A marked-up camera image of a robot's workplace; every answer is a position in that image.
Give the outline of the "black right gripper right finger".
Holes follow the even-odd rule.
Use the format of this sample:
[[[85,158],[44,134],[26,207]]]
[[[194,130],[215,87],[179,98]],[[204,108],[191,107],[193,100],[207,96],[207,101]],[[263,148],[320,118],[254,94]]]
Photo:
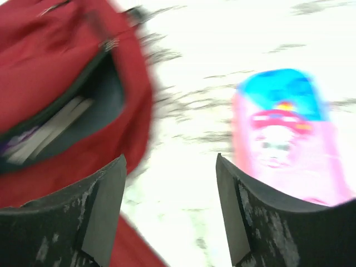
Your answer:
[[[216,179],[233,266],[355,265],[355,201],[327,207],[282,193],[218,155]]]

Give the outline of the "orange purple Roald Dahl book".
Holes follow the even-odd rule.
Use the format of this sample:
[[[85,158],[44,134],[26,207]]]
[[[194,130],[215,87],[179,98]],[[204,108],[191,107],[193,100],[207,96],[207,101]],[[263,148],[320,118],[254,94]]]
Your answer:
[[[76,97],[40,127],[34,127],[20,136],[13,137],[1,156],[7,162],[22,164],[36,157],[47,145],[74,123],[91,105],[92,99]]]

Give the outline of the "pink blue pencil case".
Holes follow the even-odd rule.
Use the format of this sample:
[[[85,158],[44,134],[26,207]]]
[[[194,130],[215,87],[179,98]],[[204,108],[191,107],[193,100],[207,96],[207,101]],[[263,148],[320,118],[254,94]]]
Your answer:
[[[250,76],[237,86],[233,114],[235,162],[243,172],[319,205],[353,198],[335,127],[305,73],[279,69]]]

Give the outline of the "red student backpack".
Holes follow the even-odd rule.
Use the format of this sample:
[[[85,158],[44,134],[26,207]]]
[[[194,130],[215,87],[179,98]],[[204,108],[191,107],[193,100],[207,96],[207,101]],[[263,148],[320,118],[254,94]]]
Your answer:
[[[126,175],[146,151],[153,89],[137,37],[138,7],[108,1],[6,1],[1,5],[1,154],[72,99],[93,104],[36,157],[1,156],[1,209],[21,207],[123,155]],[[109,266],[164,266],[119,214]]]

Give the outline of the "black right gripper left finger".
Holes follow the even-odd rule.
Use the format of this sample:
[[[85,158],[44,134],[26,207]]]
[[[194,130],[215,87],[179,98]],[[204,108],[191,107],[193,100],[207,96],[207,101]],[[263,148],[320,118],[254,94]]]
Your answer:
[[[21,207],[1,209],[1,266],[109,266],[126,160]]]

